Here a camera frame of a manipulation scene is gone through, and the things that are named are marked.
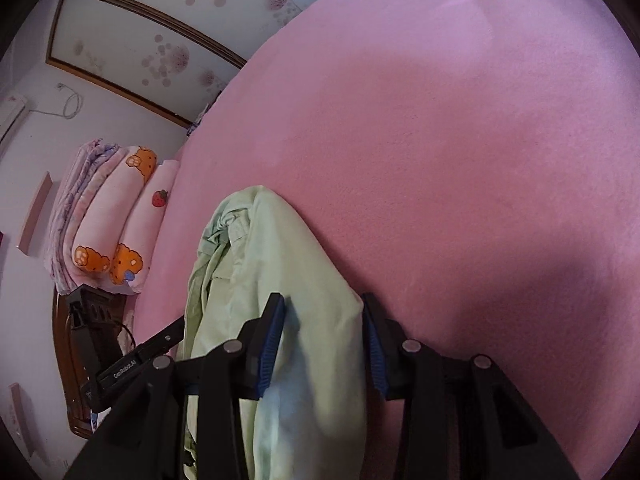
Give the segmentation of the light green black jacket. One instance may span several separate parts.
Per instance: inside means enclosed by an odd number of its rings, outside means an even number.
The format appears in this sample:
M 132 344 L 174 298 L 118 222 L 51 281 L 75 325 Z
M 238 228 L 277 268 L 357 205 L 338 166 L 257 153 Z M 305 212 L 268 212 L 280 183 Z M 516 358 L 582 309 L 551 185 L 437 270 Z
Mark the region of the light green black jacket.
M 189 278 L 179 354 L 204 356 L 285 300 L 271 382 L 240 403 L 253 479 L 356 479 L 366 447 L 362 301 L 298 213 L 252 186 L 225 198 L 205 227 Z

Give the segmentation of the folded pink bear quilt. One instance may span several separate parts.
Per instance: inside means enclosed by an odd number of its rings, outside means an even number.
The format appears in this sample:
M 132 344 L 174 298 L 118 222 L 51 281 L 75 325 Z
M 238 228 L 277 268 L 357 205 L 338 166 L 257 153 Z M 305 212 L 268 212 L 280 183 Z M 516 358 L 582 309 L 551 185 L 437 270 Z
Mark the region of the folded pink bear quilt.
M 121 148 L 82 192 L 63 243 L 72 283 L 138 294 L 149 274 L 180 162 Z

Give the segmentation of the folded lilac patterned quilt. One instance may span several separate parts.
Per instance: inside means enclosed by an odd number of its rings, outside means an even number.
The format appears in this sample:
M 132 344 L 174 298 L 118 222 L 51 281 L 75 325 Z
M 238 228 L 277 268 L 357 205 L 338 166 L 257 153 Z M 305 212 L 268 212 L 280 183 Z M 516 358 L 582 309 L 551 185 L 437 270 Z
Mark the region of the folded lilac patterned quilt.
M 62 177 L 44 241 L 43 257 L 44 267 L 60 295 L 67 295 L 77 287 L 70 274 L 73 265 L 67 262 L 70 248 L 65 240 L 75 236 L 68 235 L 67 231 L 69 228 L 76 229 L 84 215 L 78 208 L 82 194 L 88 191 L 86 203 L 90 203 L 92 196 L 125 154 L 126 151 L 118 144 L 105 143 L 102 139 L 89 141 L 78 148 Z

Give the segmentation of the pink fleece bed blanket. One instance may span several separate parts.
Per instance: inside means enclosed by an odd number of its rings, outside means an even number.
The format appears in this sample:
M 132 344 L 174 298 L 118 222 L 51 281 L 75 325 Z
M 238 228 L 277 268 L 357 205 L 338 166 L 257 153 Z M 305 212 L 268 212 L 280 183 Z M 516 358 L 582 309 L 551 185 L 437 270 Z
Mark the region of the pink fleece bed blanket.
M 639 420 L 639 58 L 602 0 L 318 0 L 182 149 L 138 339 L 256 184 L 408 332 L 496 359 L 604 476 Z

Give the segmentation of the floral sliding wardrobe door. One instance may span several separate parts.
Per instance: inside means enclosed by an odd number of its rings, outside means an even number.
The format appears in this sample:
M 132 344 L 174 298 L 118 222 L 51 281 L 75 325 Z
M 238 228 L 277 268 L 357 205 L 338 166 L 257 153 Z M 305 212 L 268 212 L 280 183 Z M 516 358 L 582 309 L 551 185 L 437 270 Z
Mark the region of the floral sliding wardrobe door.
M 60 0 L 48 64 L 187 127 L 317 0 Z

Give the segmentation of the pink wall shelf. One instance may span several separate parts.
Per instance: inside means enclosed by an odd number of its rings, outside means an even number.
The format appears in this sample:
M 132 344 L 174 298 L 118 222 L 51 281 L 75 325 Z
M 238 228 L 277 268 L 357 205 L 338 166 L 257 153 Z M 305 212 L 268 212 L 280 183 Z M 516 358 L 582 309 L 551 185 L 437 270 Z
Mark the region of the pink wall shelf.
M 42 213 L 44 204 L 51 191 L 53 181 L 50 174 L 46 171 L 37 186 L 36 192 L 32 201 L 29 204 L 28 211 L 23 222 L 20 237 L 17 240 L 16 248 L 23 254 L 28 255 L 30 244 L 32 244 L 32 238 Z

